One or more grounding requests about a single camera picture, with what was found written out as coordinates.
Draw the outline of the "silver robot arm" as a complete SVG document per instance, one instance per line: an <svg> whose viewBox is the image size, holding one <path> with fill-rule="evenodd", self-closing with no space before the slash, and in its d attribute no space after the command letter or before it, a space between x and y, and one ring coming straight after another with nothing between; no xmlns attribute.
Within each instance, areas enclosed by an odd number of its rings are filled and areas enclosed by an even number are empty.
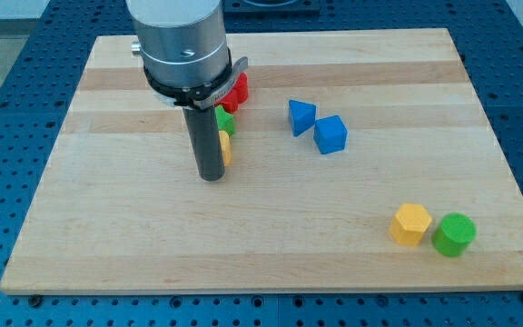
<svg viewBox="0 0 523 327"><path fill-rule="evenodd" d="M127 0L151 87L177 105L219 103L248 68L232 59L221 0Z"/></svg>

